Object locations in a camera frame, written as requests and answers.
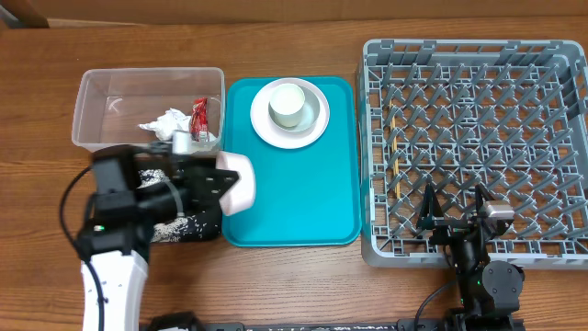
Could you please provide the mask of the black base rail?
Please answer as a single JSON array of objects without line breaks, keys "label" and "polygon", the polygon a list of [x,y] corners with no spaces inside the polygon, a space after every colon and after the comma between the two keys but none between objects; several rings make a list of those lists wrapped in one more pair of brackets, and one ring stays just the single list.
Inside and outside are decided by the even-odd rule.
[{"label": "black base rail", "polygon": [[277,324],[244,325],[234,323],[203,323],[193,312],[181,312],[154,317],[147,324],[140,324],[141,331],[148,330],[205,330],[205,331],[413,331],[414,319],[399,319],[392,323],[354,324]]}]

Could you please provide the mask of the grey shallow bowl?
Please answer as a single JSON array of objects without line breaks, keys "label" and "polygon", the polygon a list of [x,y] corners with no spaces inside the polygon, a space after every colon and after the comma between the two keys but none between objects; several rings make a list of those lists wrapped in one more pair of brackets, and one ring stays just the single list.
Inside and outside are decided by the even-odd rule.
[{"label": "grey shallow bowl", "polygon": [[318,101],[318,98],[308,88],[306,88],[304,86],[299,86],[299,87],[304,92],[305,104],[304,104],[304,106],[302,108],[302,112],[301,112],[302,113],[301,121],[297,126],[291,127],[291,128],[286,128],[286,127],[282,127],[282,126],[276,124],[273,120],[272,115],[270,114],[269,103],[268,103],[268,113],[269,113],[271,120],[283,131],[289,131],[289,132],[295,132],[295,133],[307,131],[315,124],[315,122],[318,119],[318,116],[320,113],[320,103]]}]

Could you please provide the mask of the small pink-white bowl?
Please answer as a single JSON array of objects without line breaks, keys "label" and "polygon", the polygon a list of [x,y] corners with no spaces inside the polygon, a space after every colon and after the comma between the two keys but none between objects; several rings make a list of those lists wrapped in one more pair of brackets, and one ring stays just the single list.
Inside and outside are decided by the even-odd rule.
[{"label": "small pink-white bowl", "polygon": [[219,200],[223,214],[231,216],[250,209],[256,195],[255,174],[250,159],[243,154],[218,152],[216,168],[238,174],[238,179]]}]

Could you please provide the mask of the grey dishwasher rack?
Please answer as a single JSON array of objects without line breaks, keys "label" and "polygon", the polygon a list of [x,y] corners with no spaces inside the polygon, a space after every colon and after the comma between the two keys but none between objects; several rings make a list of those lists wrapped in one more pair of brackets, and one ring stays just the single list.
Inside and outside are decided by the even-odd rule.
[{"label": "grey dishwasher rack", "polygon": [[587,57],[579,43],[369,40],[357,88],[369,265],[442,268],[441,248],[417,228],[425,186],[449,220],[463,220],[481,183],[514,209],[511,227],[487,242],[491,258],[586,268]]}]

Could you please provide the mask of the clear plastic bin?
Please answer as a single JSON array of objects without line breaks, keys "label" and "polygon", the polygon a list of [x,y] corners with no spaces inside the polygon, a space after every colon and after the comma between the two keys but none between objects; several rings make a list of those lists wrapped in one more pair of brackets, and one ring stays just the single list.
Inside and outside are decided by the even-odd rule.
[{"label": "clear plastic bin", "polygon": [[142,124],[169,110],[191,117],[196,100],[207,100],[208,132],[192,154],[222,149],[225,77],[217,67],[93,69],[81,79],[74,106],[72,143],[90,152],[119,144],[146,146],[157,134]]}]

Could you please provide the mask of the black rectangular tray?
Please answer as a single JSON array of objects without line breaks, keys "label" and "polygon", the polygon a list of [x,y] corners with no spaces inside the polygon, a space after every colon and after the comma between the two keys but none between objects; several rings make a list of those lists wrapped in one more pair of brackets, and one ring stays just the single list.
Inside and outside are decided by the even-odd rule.
[{"label": "black rectangular tray", "polygon": [[[169,181],[168,175],[154,161],[139,166],[141,188]],[[157,223],[153,229],[153,243],[204,242],[221,233],[222,213],[218,207],[190,211],[183,217]]]}]

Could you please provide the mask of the teal serving tray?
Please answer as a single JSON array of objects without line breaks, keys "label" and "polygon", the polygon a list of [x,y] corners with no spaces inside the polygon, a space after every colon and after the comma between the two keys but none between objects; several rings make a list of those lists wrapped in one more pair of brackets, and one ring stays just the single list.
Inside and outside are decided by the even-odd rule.
[{"label": "teal serving tray", "polygon": [[254,131],[254,96],[271,79],[245,78],[229,89],[223,147],[250,159],[256,181],[254,205],[222,221],[222,234],[232,245],[347,245],[360,233],[352,87],[336,76],[309,81],[325,95],[330,119],[318,140],[300,149],[277,148]]}]

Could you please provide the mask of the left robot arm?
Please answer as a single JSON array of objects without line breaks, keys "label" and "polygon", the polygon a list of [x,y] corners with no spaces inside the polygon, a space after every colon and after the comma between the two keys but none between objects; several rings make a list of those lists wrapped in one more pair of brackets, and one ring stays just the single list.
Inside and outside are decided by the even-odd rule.
[{"label": "left robot arm", "polygon": [[82,261],[85,330],[137,330],[157,226],[195,217],[198,234],[251,208],[254,168],[242,154],[172,154],[132,145],[97,151],[96,181],[73,240]]}]

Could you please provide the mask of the pile of rice grains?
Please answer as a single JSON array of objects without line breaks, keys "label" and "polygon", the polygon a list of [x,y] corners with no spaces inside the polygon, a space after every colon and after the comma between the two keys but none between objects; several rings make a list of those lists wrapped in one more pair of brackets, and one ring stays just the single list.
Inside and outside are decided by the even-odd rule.
[{"label": "pile of rice grains", "polygon": [[204,242],[221,234],[221,211],[195,211],[154,226],[153,243]]}]

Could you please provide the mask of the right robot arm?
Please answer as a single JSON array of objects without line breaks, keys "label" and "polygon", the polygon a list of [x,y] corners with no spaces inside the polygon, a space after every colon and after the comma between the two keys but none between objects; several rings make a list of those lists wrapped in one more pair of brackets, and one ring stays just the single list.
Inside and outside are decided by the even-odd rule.
[{"label": "right robot arm", "polygon": [[[417,227],[432,232],[429,243],[443,248],[456,278],[430,294],[413,319],[415,330],[523,330],[515,321],[525,281],[522,268],[491,260],[487,242],[506,232],[515,220],[511,205],[496,199],[482,184],[475,187],[474,212],[463,220],[449,220],[431,184],[425,186]],[[435,323],[421,320],[424,308],[446,289],[457,286],[460,306],[447,310]]]}]

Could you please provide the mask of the white tissue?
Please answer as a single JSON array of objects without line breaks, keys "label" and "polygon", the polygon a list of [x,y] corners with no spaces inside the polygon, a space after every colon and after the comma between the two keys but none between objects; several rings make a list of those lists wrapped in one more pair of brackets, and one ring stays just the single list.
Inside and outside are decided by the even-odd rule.
[{"label": "white tissue", "polygon": [[175,131],[188,131],[190,121],[191,117],[189,115],[184,114],[179,109],[170,108],[156,120],[139,124],[138,127],[142,130],[153,132],[160,141],[169,141]]}]

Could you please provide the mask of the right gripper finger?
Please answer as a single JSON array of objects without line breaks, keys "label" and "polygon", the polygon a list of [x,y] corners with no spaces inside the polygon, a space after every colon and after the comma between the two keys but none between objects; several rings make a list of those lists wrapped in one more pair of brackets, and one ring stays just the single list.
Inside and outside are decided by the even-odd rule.
[{"label": "right gripper finger", "polygon": [[444,212],[435,194],[431,183],[427,183],[424,189],[423,204],[419,213],[420,221],[440,221],[444,219]]},{"label": "right gripper finger", "polygon": [[475,186],[475,208],[478,216],[488,216],[487,208],[484,206],[485,202],[493,201],[494,196],[486,187],[479,183]]}]

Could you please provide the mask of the large white plate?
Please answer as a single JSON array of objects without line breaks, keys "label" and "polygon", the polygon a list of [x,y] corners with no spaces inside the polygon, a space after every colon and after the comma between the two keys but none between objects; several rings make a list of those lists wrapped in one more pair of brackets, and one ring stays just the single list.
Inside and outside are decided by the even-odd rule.
[{"label": "large white plate", "polygon": [[[320,113],[315,124],[307,131],[299,133],[283,131],[269,116],[270,95],[275,87],[285,83],[304,86],[318,98]],[[263,86],[255,95],[250,119],[255,132],[266,143],[282,149],[298,149],[314,143],[325,132],[330,119],[330,108],[324,93],[310,81],[293,77],[280,78]]]}]

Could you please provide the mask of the white cup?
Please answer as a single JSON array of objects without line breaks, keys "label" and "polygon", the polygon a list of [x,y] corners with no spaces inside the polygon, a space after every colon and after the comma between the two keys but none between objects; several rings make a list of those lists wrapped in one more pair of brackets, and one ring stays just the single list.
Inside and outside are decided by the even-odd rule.
[{"label": "white cup", "polygon": [[269,110],[276,124],[291,128],[301,121],[305,95],[302,89],[291,83],[275,87],[269,100]]}]

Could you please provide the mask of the red snack wrapper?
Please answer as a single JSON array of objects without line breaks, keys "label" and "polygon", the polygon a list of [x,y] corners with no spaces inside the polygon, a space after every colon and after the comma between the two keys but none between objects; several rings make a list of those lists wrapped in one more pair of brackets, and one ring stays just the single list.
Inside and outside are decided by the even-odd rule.
[{"label": "red snack wrapper", "polygon": [[195,99],[192,106],[189,131],[192,139],[196,142],[209,141],[207,105],[208,99],[206,97],[201,97]]}]

